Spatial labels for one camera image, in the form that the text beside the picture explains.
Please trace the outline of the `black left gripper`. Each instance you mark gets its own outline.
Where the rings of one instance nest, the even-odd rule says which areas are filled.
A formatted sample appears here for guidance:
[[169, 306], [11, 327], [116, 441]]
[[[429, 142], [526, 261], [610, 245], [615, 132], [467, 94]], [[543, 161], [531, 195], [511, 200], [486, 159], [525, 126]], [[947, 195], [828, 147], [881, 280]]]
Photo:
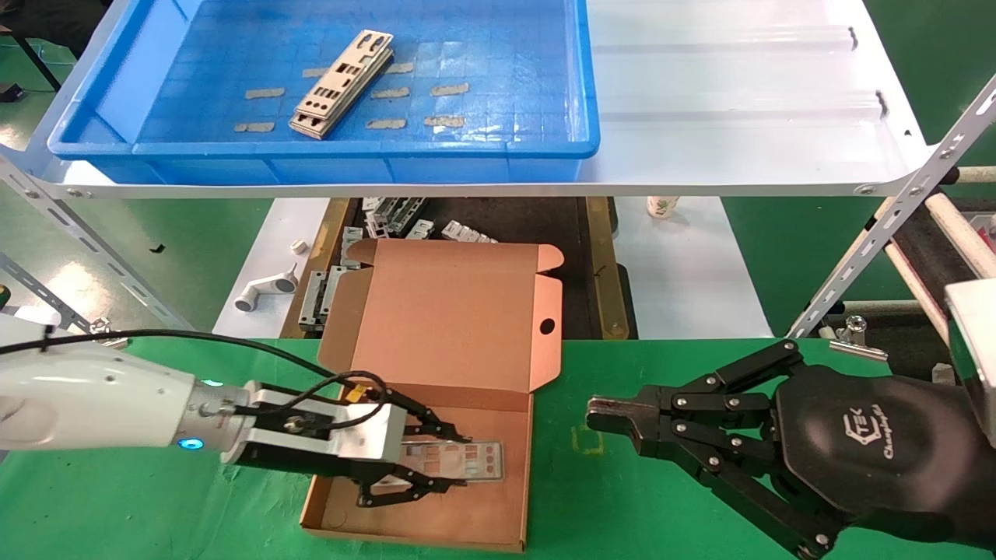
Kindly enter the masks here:
[[[472, 443], [471, 437], [460, 435], [454, 423], [442, 421], [426, 405], [395, 389], [387, 389], [385, 393], [389, 404], [402, 408], [409, 417], [416, 419], [416, 423], [405, 427], [403, 433], [406, 436], [431, 436], [444, 442]], [[445, 494], [451, 487], [468, 485], [466, 479], [427, 476], [395, 462], [348, 460], [338, 455], [305, 450], [241, 450], [234, 455], [233, 463], [238, 467], [349, 479], [358, 485], [356, 505], [359, 508], [398, 506], [419, 501], [430, 493]], [[403, 492], [374, 494], [373, 486], [388, 476], [401, 479], [409, 488]]]

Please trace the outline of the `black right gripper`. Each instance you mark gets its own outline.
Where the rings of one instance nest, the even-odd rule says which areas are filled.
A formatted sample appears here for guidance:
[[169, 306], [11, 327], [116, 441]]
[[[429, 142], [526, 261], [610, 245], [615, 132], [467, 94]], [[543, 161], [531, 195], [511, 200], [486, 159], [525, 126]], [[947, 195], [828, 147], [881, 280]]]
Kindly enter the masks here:
[[[593, 396], [588, 425], [679, 465], [794, 557], [822, 559], [842, 525], [763, 485], [782, 465], [774, 443], [659, 418], [764, 418], [773, 400], [754, 390], [803, 364], [796, 341], [776, 341], [683, 385]], [[920, 542], [994, 543], [994, 449], [961, 387], [811, 366], [780, 383], [774, 403], [787, 473], [843, 524]]]

